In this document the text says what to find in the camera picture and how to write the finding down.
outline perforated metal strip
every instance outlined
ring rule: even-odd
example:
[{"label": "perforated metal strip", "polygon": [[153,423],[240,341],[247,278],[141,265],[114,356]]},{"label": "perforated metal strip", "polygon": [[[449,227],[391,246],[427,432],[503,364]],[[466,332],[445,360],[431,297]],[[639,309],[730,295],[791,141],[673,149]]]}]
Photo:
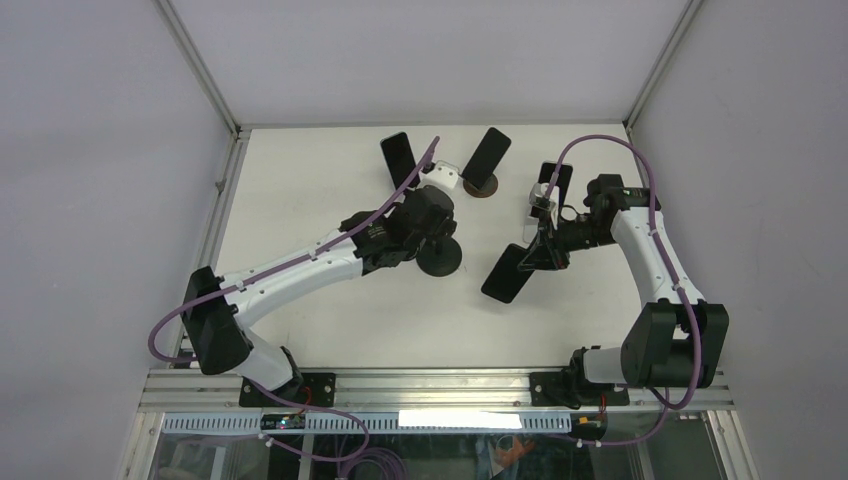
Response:
[{"label": "perforated metal strip", "polygon": [[[401,427],[397,413],[358,413],[357,418],[365,422],[368,431],[374,434],[474,434],[474,433],[568,433],[571,431],[571,416],[562,412],[519,412],[523,428],[520,430],[452,427]],[[306,429],[301,432],[314,434],[356,434],[362,429],[347,418],[323,413],[310,413],[306,417]]]},{"label": "perforated metal strip", "polygon": [[162,433],[197,435],[258,434],[261,416],[259,412],[171,413],[165,417]]}]

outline round black base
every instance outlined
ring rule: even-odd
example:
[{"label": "round black base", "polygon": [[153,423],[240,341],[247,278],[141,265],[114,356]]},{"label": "round black base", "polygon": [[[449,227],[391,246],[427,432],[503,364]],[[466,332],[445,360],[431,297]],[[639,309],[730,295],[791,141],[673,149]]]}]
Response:
[{"label": "round black base", "polygon": [[477,189],[474,185],[468,183],[468,180],[462,181],[462,188],[474,198],[489,198],[498,191],[498,177],[494,174],[486,179],[486,183],[483,184],[483,188]]},{"label": "round black base", "polygon": [[446,277],[462,263],[462,247],[453,238],[443,238],[435,245],[421,247],[415,262],[422,272],[433,277]]}]

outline black mounting bracket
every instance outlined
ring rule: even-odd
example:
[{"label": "black mounting bracket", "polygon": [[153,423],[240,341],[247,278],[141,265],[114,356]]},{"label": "black mounting bracket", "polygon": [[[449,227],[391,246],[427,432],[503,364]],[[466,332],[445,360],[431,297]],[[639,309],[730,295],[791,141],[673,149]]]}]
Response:
[{"label": "black mounting bracket", "polygon": [[[303,383],[297,390],[294,398],[286,398],[286,400],[291,400],[295,403],[306,403],[307,399],[309,399],[309,393],[307,393],[305,387],[309,387],[309,390],[311,390],[312,393],[309,405],[327,408],[331,408],[335,405],[335,373],[303,373],[302,375]],[[239,406],[244,408],[257,408],[279,407],[281,405],[262,394],[262,392],[257,390],[249,380],[243,379],[241,382],[241,393],[239,394]]]}]

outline glass panel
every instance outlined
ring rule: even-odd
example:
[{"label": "glass panel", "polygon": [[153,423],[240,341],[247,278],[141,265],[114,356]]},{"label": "glass panel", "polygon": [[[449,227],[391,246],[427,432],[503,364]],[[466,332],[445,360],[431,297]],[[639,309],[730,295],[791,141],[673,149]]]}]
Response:
[{"label": "glass panel", "polygon": [[[575,415],[573,421],[577,425],[580,418]],[[647,431],[655,421],[656,414],[608,414],[603,419],[603,439],[633,438],[632,432]],[[303,436],[276,438],[303,448]],[[316,435],[313,453],[350,454],[362,439],[361,435]],[[282,448],[267,448],[256,436],[164,435],[154,460],[158,468],[151,469],[149,478],[335,480],[345,473],[351,480],[722,478],[706,424],[700,419],[679,420],[676,415],[669,415],[663,429],[647,442],[627,447],[578,449],[574,442],[544,434],[403,434],[372,435],[368,449],[371,456],[341,465],[314,462],[309,477],[299,477],[306,462]],[[389,456],[397,457],[394,465]]]}]

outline black joint cover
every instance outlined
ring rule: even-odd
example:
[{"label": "black joint cover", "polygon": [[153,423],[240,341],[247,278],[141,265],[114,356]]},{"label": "black joint cover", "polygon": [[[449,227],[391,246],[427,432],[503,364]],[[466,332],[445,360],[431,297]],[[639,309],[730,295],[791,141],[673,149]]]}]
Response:
[{"label": "black joint cover", "polygon": [[[212,268],[203,267],[191,274],[185,301],[190,302],[220,289]],[[253,346],[236,323],[224,297],[183,312],[182,320],[204,375],[232,370],[250,355]]]},{"label": "black joint cover", "polygon": [[[693,305],[701,332],[701,371],[698,388],[712,384],[718,366],[729,318],[723,305],[699,302]],[[628,385],[634,387],[677,387],[689,385],[694,368],[692,336],[675,340],[677,325],[686,326],[683,305],[661,300],[647,303],[621,347],[621,368]]]}]

